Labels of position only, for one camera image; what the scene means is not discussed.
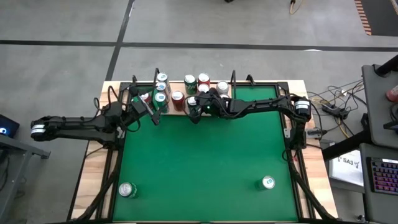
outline wooden table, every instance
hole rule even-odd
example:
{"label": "wooden table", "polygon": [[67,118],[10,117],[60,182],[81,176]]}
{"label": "wooden table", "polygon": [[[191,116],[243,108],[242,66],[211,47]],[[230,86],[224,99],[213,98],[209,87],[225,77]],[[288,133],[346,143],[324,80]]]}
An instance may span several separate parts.
{"label": "wooden table", "polygon": [[[289,84],[290,93],[295,93],[296,95],[299,96],[307,96],[307,91],[303,80],[264,80],[256,82],[273,82],[273,83],[287,82]],[[104,82],[101,92],[101,97],[99,99],[100,107],[108,104],[108,99],[107,99],[108,87],[111,85],[116,90],[116,92],[119,92],[120,83],[121,82],[119,81]],[[111,96],[111,101],[116,101],[116,98],[114,96]],[[313,119],[311,119],[311,121],[307,123],[306,128],[309,129],[314,127],[315,127],[315,122]],[[307,143],[319,146],[319,142],[315,139],[308,139]],[[88,148],[86,153],[88,154],[100,147],[101,145],[99,143],[90,141],[88,143]],[[311,191],[315,194],[319,202],[326,208],[326,210],[334,217],[337,217],[335,202],[333,200],[333,194],[331,192],[329,178],[326,173],[326,167],[323,161],[321,150],[309,146],[306,149],[304,149],[302,152],[303,152],[305,168],[307,171],[307,176]],[[111,170],[113,169],[114,164],[116,162],[117,153],[118,152],[113,152]],[[105,149],[99,150],[98,152],[87,157],[84,163],[82,164],[81,175],[77,183],[78,188],[76,192],[75,201],[73,202],[73,208],[71,211],[72,213],[70,214],[70,218],[79,217],[90,205],[90,203],[93,201],[97,193],[100,191],[106,155],[107,155],[107,150]],[[299,189],[299,192],[300,192],[300,200],[302,203],[304,217],[309,217],[305,195],[301,189]],[[111,188],[108,190],[107,196],[105,197],[104,200],[103,217],[108,216],[107,212],[109,208],[110,194],[111,194]]]}

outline rgb keyboard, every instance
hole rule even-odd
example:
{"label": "rgb keyboard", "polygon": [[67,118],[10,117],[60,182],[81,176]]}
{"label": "rgb keyboard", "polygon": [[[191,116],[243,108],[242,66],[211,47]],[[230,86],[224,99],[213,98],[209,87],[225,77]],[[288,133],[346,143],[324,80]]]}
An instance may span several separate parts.
{"label": "rgb keyboard", "polygon": [[398,161],[368,158],[373,192],[398,195]]}

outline green mat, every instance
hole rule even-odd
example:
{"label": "green mat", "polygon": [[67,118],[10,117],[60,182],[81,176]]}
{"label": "green mat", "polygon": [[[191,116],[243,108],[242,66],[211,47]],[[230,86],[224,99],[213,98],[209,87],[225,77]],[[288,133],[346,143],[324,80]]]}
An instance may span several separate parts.
{"label": "green mat", "polygon": [[[237,96],[276,97],[266,86],[237,88]],[[138,198],[117,194],[114,221],[297,221],[283,150],[278,112],[199,124],[162,116],[158,126],[143,117],[126,136],[119,179],[136,184]],[[258,191],[265,175],[275,187]]]}

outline gray floor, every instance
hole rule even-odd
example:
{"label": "gray floor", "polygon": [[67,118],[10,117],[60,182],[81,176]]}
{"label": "gray floor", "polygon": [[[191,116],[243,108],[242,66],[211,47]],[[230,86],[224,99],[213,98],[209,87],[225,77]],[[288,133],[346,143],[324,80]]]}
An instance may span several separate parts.
{"label": "gray floor", "polygon": [[[0,39],[116,41],[128,0],[5,0],[0,2]],[[348,47],[398,47],[398,37],[364,33],[352,0],[306,0],[294,16],[289,0],[136,0],[125,42],[185,42]],[[26,195],[11,218],[28,223],[66,219],[80,170],[85,141],[33,142],[29,125],[46,115],[91,116],[92,98],[105,79],[113,47],[0,45],[0,114],[21,123],[17,138],[52,152],[35,158],[26,173]],[[150,80],[155,67],[172,80],[207,72],[213,79],[305,80],[307,90],[361,79],[361,66],[383,63],[396,53],[306,52],[298,50],[122,48],[112,80]],[[363,105],[347,124],[361,130]],[[335,126],[322,117],[325,129]],[[325,139],[341,141],[334,130]],[[333,189],[339,217],[363,213],[361,195]]]}

